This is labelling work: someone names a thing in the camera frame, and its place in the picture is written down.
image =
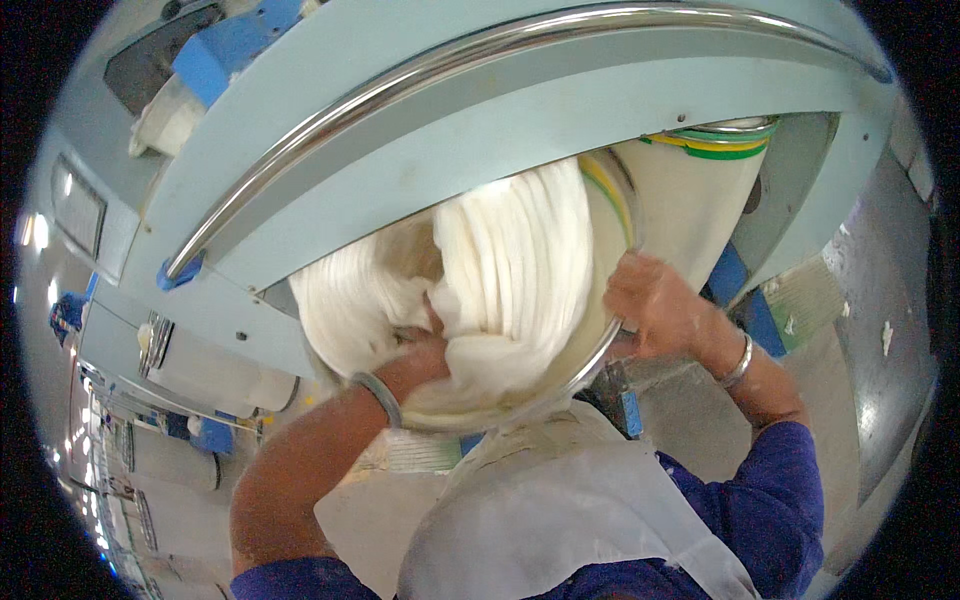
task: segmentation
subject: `silver bracelet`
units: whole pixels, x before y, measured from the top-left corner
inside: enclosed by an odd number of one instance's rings
[[[403,421],[403,418],[400,416],[400,403],[396,401],[394,393],[390,391],[390,388],[388,388],[385,383],[380,381],[379,377],[373,373],[360,371],[353,374],[353,377],[350,378],[350,383],[362,385],[370,390],[370,393],[373,394],[376,401],[379,402],[383,410],[387,412],[387,417],[390,419],[390,428],[400,428]]]
[[[743,357],[740,358],[740,362],[736,364],[736,367],[733,368],[733,371],[720,380],[720,385],[723,386],[725,390],[728,390],[734,385],[740,383],[740,380],[743,379],[743,375],[747,372],[747,368],[750,367],[750,359],[754,356],[753,338],[751,338],[750,334],[746,331],[743,331],[742,333],[743,337],[747,338],[747,347],[743,350]]]

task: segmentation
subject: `purple shirt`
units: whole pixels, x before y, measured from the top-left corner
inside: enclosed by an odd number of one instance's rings
[[[673,458],[660,465],[710,531],[747,567],[764,598],[796,597],[824,560],[824,493],[813,438],[796,422],[764,431],[732,480],[704,483]],[[339,559],[307,557],[254,567],[230,584],[237,600],[376,600]],[[588,564],[537,596],[543,600],[589,600],[612,593],[646,598],[704,598],[682,569],[663,559]]]

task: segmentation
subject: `shirt sleeve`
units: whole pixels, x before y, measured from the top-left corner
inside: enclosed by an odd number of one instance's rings
[[[705,484],[666,455],[660,463],[763,597],[803,594],[824,560],[824,493],[804,425],[771,425],[723,483]]]
[[[304,557],[262,564],[230,582],[237,600],[379,600],[346,563],[334,557]]]

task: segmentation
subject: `apron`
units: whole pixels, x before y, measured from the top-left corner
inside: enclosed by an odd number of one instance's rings
[[[450,473],[404,556],[400,600],[518,600],[587,564],[660,558],[711,598],[758,598],[649,442],[629,442],[580,401],[491,432]]]

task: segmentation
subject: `hand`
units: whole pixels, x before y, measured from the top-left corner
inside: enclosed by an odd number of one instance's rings
[[[374,371],[400,404],[403,404],[410,392],[418,386],[450,377],[445,358],[444,322],[434,312],[426,294],[423,295],[423,301],[430,317],[431,330],[419,327],[399,329],[396,336],[403,341],[406,351],[403,356]]]
[[[636,325],[634,339],[612,348],[612,354],[640,358],[692,354],[701,321],[714,310],[672,267],[636,251],[620,258],[603,300]]]

